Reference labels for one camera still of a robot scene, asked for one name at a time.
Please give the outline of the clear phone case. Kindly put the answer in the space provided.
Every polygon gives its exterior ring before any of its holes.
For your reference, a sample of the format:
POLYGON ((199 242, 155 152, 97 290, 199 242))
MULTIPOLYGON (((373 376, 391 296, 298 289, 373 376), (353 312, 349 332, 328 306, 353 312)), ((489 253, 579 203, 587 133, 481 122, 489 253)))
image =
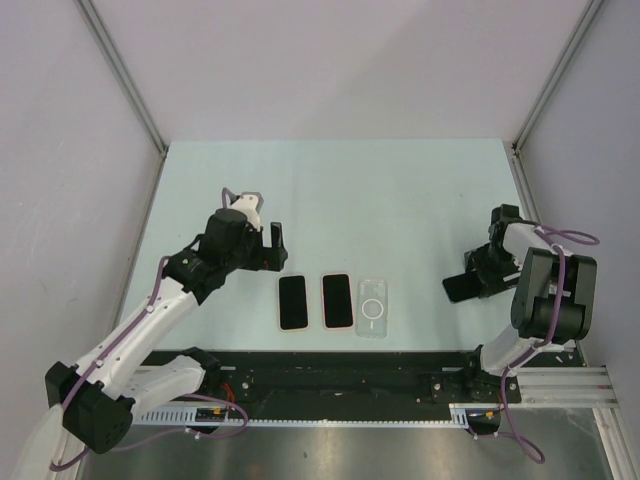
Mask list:
POLYGON ((363 338, 384 339, 388 332, 388 286, 384 280, 359 282, 356 302, 356 334, 363 338))

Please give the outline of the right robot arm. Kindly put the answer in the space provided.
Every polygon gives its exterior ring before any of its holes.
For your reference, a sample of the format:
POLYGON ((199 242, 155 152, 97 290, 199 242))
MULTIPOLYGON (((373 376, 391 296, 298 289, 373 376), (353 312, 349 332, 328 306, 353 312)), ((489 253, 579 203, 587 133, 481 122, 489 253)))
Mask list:
POLYGON ((473 401, 497 389, 498 375, 517 369, 551 346, 586 337, 591 326, 597 262, 571 252, 564 240, 597 246, 586 232, 526 220, 515 205, 491 212, 488 241, 464 253, 464 272, 448 289, 452 302, 486 299, 509 290, 509 324, 478 349, 478 366, 463 373, 461 388, 473 401))

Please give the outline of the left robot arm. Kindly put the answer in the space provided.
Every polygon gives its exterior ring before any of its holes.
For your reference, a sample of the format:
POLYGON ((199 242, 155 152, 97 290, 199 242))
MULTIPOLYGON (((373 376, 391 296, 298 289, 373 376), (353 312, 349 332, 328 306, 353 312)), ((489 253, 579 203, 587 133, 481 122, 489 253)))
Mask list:
POLYGON ((90 451, 113 450, 135 414, 155 407, 127 383, 156 345, 233 272, 283 270, 281 223, 271 223, 270 233, 266 245, 256 210, 221 208, 190 244, 162 257, 150 294, 127 320, 73 365, 56 362, 47 371, 48 403, 62 408, 62 427, 90 451))

